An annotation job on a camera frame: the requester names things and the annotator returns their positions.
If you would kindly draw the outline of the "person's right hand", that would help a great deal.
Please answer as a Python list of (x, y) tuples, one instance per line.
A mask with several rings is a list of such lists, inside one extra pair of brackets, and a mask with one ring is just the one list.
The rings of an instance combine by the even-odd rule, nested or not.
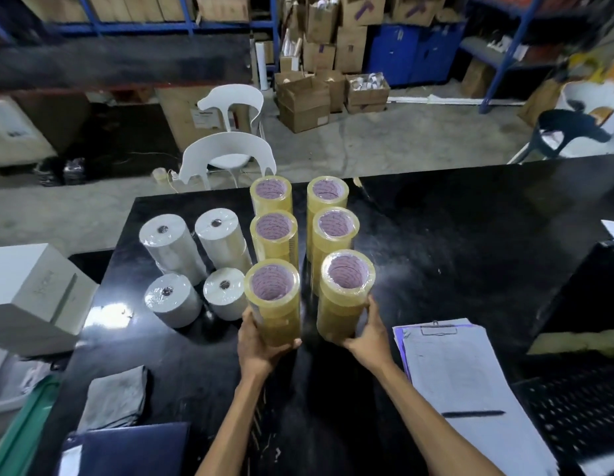
[(379, 305), (373, 295), (367, 299), (367, 319), (359, 338), (354, 358), (375, 377), (380, 378), (384, 369), (392, 368), (393, 361), (387, 329), (382, 321)]

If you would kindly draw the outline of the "person's left hand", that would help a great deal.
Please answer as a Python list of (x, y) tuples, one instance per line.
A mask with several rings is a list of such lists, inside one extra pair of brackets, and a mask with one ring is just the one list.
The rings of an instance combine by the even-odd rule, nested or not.
[(247, 307), (242, 313), (238, 332), (237, 353), (239, 356), (241, 381), (263, 383), (271, 374), (280, 358), (270, 358), (270, 348), (259, 334), (254, 313)]

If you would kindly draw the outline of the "yellow packing tape sleeve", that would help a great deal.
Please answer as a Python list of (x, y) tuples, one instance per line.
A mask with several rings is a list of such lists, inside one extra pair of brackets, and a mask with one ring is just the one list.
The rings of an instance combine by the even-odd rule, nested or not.
[(361, 252), (341, 249), (324, 258), (320, 271), (317, 330), (326, 341), (342, 344), (355, 336), (375, 283), (375, 267)]
[(244, 293), (263, 341), (274, 347), (301, 336), (300, 275), (287, 261), (271, 258), (246, 274)]

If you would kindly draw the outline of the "person's left forearm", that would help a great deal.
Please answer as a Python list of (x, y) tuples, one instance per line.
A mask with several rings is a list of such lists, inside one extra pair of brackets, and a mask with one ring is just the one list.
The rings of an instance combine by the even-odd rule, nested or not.
[(194, 476), (240, 476), (255, 408), (270, 369), (248, 368), (232, 403)]

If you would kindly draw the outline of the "person's right forearm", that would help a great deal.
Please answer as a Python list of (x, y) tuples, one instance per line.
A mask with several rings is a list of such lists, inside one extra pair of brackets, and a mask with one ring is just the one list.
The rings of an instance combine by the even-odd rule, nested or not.
[(396, 407), (431, 476), (506, 476), (427, 402), (394, 362), (371, 373)]

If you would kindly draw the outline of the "white wrapped paper roll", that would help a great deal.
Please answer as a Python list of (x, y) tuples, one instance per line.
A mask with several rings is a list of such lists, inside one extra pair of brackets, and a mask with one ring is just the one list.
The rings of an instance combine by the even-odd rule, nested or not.
[(245, 275), (252, 267), (247, 242), (237, 215), (230, 209), (216, 208), (201, 214), (195, 233), (216, 270), (237, 269)]
[(192, 286), (206, 280), (206, 265), (181, 216), (163, 214), (150, 219), (139, 230), (139, 241), (163, 274), (184, 275)]
[(144, 293), (144, 304), (172, 329), (189, 326), (200, 315), (203, 301), (185, 275), (167, 273), (155, 279)]
[(213, 313), (227, 322), (240, 320), (248, 306), (245, 275), (236, 268), (226, 267), (212, 272), (204, 282), (202, 292)]

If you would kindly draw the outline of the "group of yellow tape stacks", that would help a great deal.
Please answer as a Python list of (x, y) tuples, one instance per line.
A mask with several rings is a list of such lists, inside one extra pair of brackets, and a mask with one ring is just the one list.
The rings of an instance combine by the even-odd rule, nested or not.
[[(307, 187), (306, 258), (310, 286), (320, 295), (322, 264), (327, 255), (352, 249), (359, 233), (357, 217), (347, 209), (350, 189), (339, 178), (320, 176)], [(257, 260), (281, 259), (299, 268), (298, 225), (293, 215), (292, 186), (280, 176), (263, 176), (250, 187), (255, 217), (250, 234)]]

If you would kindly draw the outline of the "clipboard with white papers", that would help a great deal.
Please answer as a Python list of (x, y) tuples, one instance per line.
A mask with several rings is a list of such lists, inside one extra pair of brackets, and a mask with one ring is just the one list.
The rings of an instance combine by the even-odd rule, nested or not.
[(432, 407), (503, 410), (447, 419), (506, 476), (559, 476), (557, 462), (512, 391), (482, 326), (454, 319), (393, 327), (406, 375)]

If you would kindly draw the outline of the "black pen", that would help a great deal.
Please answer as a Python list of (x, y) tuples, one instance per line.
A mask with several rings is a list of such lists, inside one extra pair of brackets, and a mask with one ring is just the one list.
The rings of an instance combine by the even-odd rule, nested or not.
[(487, 410), (487, 411), (447, 411), (441, 413), (446, 419), (458, 418), (476, 418), (476, 417), (499, 417), (505, 415), (503, 410)]

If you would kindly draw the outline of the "folded grey cloth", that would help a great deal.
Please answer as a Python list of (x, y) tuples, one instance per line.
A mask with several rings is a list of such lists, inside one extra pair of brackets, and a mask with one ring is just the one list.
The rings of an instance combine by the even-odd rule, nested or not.
[(148, 375), (145, 366), (138, 366), (92, 380), (76, 433), (136, 424), (144, 411)]

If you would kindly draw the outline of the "dark blue folder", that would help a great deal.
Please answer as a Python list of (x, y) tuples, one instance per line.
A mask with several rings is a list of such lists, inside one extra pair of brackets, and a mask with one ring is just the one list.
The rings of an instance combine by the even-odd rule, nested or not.
[(189, 423), (73, 432), (54, 476), (181, 476)]

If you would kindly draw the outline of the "white plastic chair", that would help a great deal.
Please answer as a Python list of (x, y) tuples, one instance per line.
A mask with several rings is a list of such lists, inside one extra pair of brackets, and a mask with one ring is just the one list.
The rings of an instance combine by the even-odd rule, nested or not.
[(255, 109), (256, 113), (253, 119), (248, 122), (250, 127), (249, 133), (266, 139), (264, 127), (259, 119), (264, 106), (264, 95), (254, 86), (227, 84), (214, 87), (206, 97), (197, 102), (197, 108), (200, 111), (216, 108), (223, 117), (226, 131), (231, 132), (232, 128), (228, 114), (230, 107), (234, 104), (242, 104)]
[(238, 188), (238, 175), (250, 159), (258, 163), (262, 176), (267, 171), (277, 174), (273, 151), (265, 139), (243, 132), (216, 133), (198, 139), (184, 150), (177, 178), (188, 184), (192, 177), (199, 176), (204, 188), (210, 190), (208, 166), (214, 166), (229, 172)]

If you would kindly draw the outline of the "black perforated metal tray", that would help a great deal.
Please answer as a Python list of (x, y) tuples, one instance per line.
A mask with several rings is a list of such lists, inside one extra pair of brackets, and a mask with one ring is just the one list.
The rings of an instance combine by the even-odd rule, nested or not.
[(566, 369), (512, 389), (559, 476), (614, 476), (614, 364)]

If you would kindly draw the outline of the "large labelled cardboard box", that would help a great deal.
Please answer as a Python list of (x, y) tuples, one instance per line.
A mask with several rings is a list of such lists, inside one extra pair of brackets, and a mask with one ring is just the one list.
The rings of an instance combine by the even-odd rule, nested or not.
[[(155, 94), (179, 151), (184, 151), (198, 139), (226, 131), (223, 117), (216, 108), (205, 111), (197, 108), (197, 102), (206, 97), (214, 87), (217, 86), (158, 87), (155, 89)], [(249, 133), (248, 122), (253, 119), (255, 113), (255, 109), (246, 105), (232, 105), (228, 114), (232, 131)]]

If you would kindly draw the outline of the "grey white carton box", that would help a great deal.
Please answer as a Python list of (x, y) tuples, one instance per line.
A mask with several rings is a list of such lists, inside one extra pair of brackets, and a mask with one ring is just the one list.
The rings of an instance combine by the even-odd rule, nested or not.
[(0, 247), (0, 348), (31, 359), (72, 352), (98, 288), (50, 244)]

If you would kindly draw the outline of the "green plastic bin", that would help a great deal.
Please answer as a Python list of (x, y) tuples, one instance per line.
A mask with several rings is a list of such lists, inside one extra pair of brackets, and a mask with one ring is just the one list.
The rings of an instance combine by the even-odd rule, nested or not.
[(59, 393), (55, 375), (41, 379), (0, 441), (0, 476), (26, 476)]

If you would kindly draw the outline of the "upright white film roll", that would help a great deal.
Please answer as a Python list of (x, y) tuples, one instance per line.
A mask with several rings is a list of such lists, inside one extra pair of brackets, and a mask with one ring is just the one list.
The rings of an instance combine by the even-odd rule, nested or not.
[(255, 42), (255, 56), (257, 62), (257, 73), (258, 73), (258, 84), (259, 88), (262, 92), (267, 91), (269, 89), (268, 83), (268, 71), (267, 71), (267, 63), (266, 63), (266, 51), (265, 51), (265, 43), (264, 42)]

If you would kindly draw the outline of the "black plastic bags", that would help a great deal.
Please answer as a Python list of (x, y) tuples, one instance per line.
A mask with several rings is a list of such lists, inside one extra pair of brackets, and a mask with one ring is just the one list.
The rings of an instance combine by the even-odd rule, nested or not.
[(48, 188), (81, 185), (88, 181), (87, 164), (83, 157), (75, 159), (47, 157), (36, 163), (32, 173), (41, 186)]

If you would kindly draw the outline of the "pile of brown cardboard boxes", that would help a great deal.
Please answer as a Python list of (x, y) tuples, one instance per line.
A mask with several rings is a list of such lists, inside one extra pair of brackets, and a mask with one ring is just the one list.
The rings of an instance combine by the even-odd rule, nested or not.
[(275, 92), (280, 122), (293, 133), (329, 123), (332, 113), (378, 113), (390, 102), (381, 72), (364, 71), (368, 31), (381, 24), (431, 26), (445, 0), (287, 0)]

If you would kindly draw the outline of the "small brown cardboard box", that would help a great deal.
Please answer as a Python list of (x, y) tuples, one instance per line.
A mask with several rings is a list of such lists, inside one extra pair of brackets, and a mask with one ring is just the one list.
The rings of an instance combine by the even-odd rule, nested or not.
[(495, 74), (495, 67), (472, 58), (461, 82), (461, 94), (465, 98), (484, 98)]

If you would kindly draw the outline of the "blue metal cabinet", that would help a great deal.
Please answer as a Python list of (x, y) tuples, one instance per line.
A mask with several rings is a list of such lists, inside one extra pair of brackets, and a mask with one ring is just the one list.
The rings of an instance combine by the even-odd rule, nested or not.
[(465, 29), (464, 21), (371, 28), (364, 71), (381, 72), (391, 87), (446, 83)]

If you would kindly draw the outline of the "leaning brown cardboard sheet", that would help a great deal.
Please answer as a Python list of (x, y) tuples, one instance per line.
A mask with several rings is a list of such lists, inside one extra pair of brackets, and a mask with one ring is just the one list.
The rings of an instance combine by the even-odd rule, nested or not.
[(535, 127), (542, 112), (556, 107), (563, 85), (555, 79), (543, 81), (518, 110), (518, 117), (528, 126)]

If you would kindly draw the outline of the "dark blue plastic chair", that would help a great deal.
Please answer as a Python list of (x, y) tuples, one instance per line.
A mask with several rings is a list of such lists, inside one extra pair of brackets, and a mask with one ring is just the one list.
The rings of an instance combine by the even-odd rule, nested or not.
[[(560, 132), (562, 141), (552, 148), (544, 139), (545, 133)], [(559, 159), (561, 152), (575, 139), (588, 138), (598, 143), (606, 143), (612, 136), (596, 123), (596, 119), (581, 111), (552, 109), (541, 112), (528, 143), (526, 154), (538, 151), (545, 159)]]

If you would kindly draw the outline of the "dark long workbench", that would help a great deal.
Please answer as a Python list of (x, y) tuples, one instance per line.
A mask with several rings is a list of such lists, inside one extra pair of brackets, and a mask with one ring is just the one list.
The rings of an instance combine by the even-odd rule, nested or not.
[(248, 84), (247, 34), (81, 37), (0, 45), (0, 94), (112, 87)]

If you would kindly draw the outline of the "blue metal rack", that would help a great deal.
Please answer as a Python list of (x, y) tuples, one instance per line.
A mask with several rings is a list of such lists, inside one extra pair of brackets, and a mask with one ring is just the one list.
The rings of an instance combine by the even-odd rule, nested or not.
[(518, 60), (515, 57), (530, 24), (537, 17), (544, 0), (532, 0), (527, 7), (518, 7), (498, 0), (468, 1), (491, 6), (519, 20), (515, 35), (511, 38), (509, 46), (505, 48), (504, 52), (498, 52), (493, 47), (488, 46), (488, 42), (481, 37), (465, 37), (460, 42), (459, 48), (462, 51), (471, 55), (473, 59), (477, 59), (491, 66), (495, 71), (492, 81), (484, 96), (481, 97), (481, 101), (478, 105), (478, 112), (480, 114), (486, 114), (492, 108), (494, 95), (508, 71), (543, 70), (545, 68), (552, 68), (556, 63), (556, 59), (551, 58), (547, 61), (525, 61), (524, 59)]

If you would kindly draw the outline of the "white appliance box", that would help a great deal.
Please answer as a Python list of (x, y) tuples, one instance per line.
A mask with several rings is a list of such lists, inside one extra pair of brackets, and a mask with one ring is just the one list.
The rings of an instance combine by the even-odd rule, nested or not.
[(30, 165), (56, 155), (14, 99), (0, 97), (0, 168)]

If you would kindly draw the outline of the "blue shelving rack with cartons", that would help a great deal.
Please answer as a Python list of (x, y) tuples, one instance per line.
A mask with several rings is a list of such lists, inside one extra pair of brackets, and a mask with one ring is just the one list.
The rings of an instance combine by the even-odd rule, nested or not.
[(0, 0), (0, 42), (249, 32), (279, 42), (279, 0)]

